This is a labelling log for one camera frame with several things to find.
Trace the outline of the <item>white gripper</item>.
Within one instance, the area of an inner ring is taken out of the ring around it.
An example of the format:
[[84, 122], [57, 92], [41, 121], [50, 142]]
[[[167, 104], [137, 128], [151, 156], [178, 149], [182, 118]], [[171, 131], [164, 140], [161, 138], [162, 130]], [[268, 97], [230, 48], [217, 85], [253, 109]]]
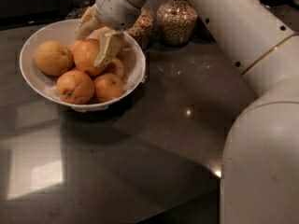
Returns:
[[[76, 40], [84, 40], [104, 25], [117, 30], [129, 29], [135, 24], [140, 13], [138, 8], [126, 0], [95, 0], [95, 5], [88, 7], [80, 18]], [[107, 67], [118, 55], [124, 32], [117, 30], [100, 34], [100, 51], [94, 62], [95, 67]]]

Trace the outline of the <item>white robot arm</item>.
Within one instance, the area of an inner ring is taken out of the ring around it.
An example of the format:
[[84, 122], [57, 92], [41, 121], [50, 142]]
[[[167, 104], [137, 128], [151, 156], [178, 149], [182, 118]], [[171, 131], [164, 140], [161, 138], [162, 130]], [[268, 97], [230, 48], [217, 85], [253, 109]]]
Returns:
[[180, 54], [173, 83], [152, 71], [145, 91], [109, 109], [117, 131], [86, 130], [107, 148], [94, 157], [104, 175], [81, 224], [133, 223], [205, 183], [156, 141], [221, 162], [221, 224], [299, 224], [297, 35], [257, 0], [189, 1], [220, 52], [211, 69]]

